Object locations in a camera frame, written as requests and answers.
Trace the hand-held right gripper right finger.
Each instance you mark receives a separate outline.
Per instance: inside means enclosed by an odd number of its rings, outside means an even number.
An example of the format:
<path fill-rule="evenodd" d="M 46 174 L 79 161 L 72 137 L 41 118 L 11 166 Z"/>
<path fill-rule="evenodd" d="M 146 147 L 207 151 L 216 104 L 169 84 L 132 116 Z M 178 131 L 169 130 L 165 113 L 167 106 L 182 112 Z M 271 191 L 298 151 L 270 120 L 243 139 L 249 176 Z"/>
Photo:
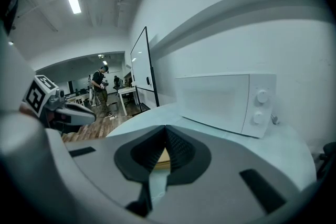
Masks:
<path fill-rule="evenodd" d="M 232 141 L 168 125 L 166 192 L 156 223 L 262 222 L 300 193 L 282 171 Z"/>

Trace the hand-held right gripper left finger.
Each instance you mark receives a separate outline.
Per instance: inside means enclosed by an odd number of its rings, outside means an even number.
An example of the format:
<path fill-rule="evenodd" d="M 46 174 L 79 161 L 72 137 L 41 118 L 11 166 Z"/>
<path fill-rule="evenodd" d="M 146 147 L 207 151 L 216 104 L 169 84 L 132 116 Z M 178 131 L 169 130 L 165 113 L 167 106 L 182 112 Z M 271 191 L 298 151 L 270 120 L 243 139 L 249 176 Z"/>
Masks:
<path fill-rule="evenodd" d="M 159 159 L 165 127 L 65 144 L 47 137 L 61 185 L 77 219 L 153 219 L 150 173 Z"/>

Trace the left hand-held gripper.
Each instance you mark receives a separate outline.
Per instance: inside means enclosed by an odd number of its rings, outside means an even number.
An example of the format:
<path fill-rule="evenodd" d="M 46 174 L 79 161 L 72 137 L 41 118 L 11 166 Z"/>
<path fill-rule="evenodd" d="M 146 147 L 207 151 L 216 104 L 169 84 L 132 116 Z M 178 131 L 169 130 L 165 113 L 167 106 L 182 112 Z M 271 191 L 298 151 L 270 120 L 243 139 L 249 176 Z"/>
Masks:
<path fill-rule="evenodd" d="M 34 77 L 23 103 L 44 127 L 55 129 L 61 135 L 76 133 L 82 126 L 90 125 L 97 119 L 87 107 L 67 101 L 64 90 L 45 75 Z"/>

